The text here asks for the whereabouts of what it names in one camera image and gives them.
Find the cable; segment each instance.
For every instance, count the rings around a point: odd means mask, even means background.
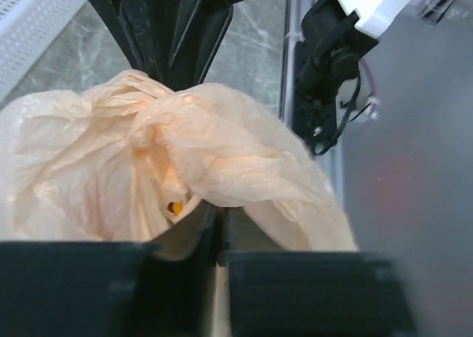
[[[338,138],[340,137],[341,133],[344,131],[345,126],[348,123],[348,119],[350,118],[351,112],[356,107],[356,100],[358,99],[358,96],[360,95],[360,89],[361,89],[361,74],[359,72],[358,76],[356,76],[355,91],[353,92],[351,99],[348,101],[347,110],[345,110],[345,114],[344,114],[343,118],[341,119],[340,126],[337,128],[337,131],[333,135],[332,139],[330,139],[328,144],[319,153],[316,153],[315,147],[312,148],[313,153],[315,154],[315,156],[321,156],[321,155],[325,154],[328,150],[330,150],[330,148],[332,148],[332,146],[334,146],[336,144]]]
[[[363,112],[364,112],[365,110],[367,110],[369,106],[371,106],[371,103],[368,103],[366,106],[364,106],[363,109],[360,110],[360,111],[357,113],[357,115],[355,115],[355,116],[350,120],[350,123],[351,123],[352,121],[354,121],[357,117],[359,117],[360,115],[362,115]]]

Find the black bracket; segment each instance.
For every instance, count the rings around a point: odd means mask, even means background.
[[[338,0],[317,0],[302,19],[304,43],[295,50],[292,124],[310,148],[335,138],[338,89],[357,78],[360,58],[378,43],[355,28],[358,20],[356,12],[347,15]]]
[[[242,0],[89,0],[135,69],[174,89],[202,83]]]
[[[287,252],[206,202],[151,242],[0,243],[0,336],[209,336],[217,257],[235,337],[415,336],[388,260]]]

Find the plastic bag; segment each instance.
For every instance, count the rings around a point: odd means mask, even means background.
[[[219,84],[174,93],[126,71],[81,95],[17,99],[0,135],[0,239],[146,241],[203,198],[245,206],[289,249],[355,248],[302,142]],[[178,217],[167,210],[189,198]]]

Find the purple wire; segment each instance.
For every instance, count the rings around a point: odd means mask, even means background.
[[[371,71],[370,71],[370,68],[368,67],[368,64],[367,64],[367,62],[364,60],[364,58],[362,58],[362,59],[360,60],[360,63],[361,63],[361,67],[363,67],[363,70],[364,70],[365,75],[367,76],[368,83],[370,84],[371,94],[372,94],[373,97],[377,97],[377,96],[378,96],[378,93],[376,92],[375,79],[374,79],[373,76],[372,76],[372,73],[371,73]]]
[[[367,76],[368,84],[370,85],[370,88],[371,88],[371,95],[376,98],[376,97],[378,96],[378,93],[376,92],[375,79],[374,79],[374,77],[372,76],[370,67],[368,66],[368,64],[367,64],[367,62],[364,60],[364,58],[362,58],[362,59],[360,60],[360,64],[361,64],[361,67],[363,67],[364,74]],[[376,104],[373,104],[373,105],[370,107],[370,113],[369,113],[369,115],[371,115],[372,113],[374,113],[375,110],[376,110]]]

